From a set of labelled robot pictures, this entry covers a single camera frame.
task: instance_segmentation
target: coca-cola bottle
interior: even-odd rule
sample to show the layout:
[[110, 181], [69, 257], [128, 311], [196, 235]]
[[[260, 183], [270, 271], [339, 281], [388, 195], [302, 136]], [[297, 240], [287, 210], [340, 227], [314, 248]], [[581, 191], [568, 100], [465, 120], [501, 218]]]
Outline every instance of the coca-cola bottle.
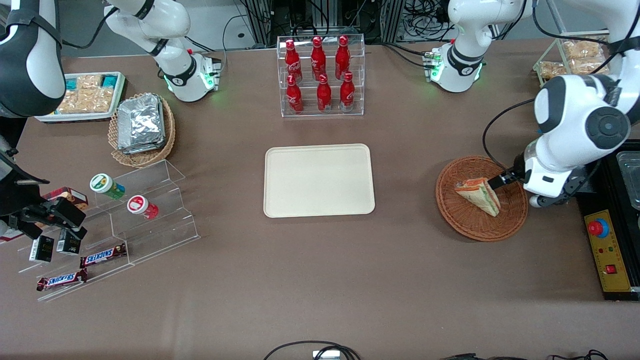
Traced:
[[353, 110], [353, 94], [356, 91], [356, 87], [353, 86], [353, 73], [347, 71], [344, 73], [344, 81], [340, 86], [340, 110], [345, 113]]
[[298, 84], [296, 84], [296, 78], [293, 75], [287, 76], [287, 100], [289, 101], [289, 107], [295, 112], [296, 115], [302, 114], [304, 107], [302, 106], [302, 92]]
[[284, 62], [287, 63], [287, 72], [289, 75], [293, 75], [296, 83], [302, 83], [302, 67], [300, 66], [300, 56], [296, 51], [296, 44], [293, 39], [288, 39], [286, 42], [287, 54], [284, 57]]
[[326, 74], [326, 55], [322, 48], [322, 38], [314, 37], [314, 49], [311, 50], [311, 69], [316, 81], [320, 81], [320, 75]]
[[331, 87], [329, 87], [329, 77], [326, 74], [321, 74], [319, 77], [320, 84], [318, 85], [318, 110], [321, 113], [327, 114], [331, 112]]
[[349, 38], [342, 35], [338, 39], [338, 51], [335, 53], [335, 78], [342, 80], [344, 73], [349, 71], [349, 61], [351, 54], [349, 53]]

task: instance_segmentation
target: wrapped sandwich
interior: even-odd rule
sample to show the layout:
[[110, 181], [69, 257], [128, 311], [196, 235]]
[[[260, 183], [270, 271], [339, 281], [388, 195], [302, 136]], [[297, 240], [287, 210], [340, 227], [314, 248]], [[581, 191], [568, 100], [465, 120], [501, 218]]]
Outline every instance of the wrapped sandwich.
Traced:
[[460, 196], [481, 208], [485, 213], [496, 217], [500, 213], [500, 201], [495, 192], [489, 186], [486, 177], [466, 180], [455, 188]]

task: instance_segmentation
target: red button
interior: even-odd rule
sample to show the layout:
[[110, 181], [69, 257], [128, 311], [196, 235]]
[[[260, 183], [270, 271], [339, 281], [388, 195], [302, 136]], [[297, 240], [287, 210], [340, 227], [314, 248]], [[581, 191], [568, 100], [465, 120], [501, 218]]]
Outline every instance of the red button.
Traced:
[[604, 232], [604, 227], [599, 221], [592, 221], [587, 225], [587, 231], [593, 236], [598, 236]]

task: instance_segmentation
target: aluminum foil pack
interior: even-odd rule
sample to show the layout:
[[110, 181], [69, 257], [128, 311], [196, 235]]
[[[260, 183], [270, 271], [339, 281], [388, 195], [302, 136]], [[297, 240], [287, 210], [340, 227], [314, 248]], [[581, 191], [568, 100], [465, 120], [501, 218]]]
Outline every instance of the aluminum foil pack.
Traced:
[[124, 154], [162, 149], [166, 142], [162, 100], [144, 94], [118, 106], [118, 150]]

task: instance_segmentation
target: emergency stop button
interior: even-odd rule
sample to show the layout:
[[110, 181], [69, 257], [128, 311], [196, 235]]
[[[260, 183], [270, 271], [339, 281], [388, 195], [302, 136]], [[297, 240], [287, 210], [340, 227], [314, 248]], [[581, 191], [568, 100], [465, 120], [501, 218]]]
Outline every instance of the emergency stop button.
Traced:
[[587, 224], [587, 231], [593, 236], [606, 238], [609, 235], [609, 224], [607, 224], [606, 220], [597, 218]]

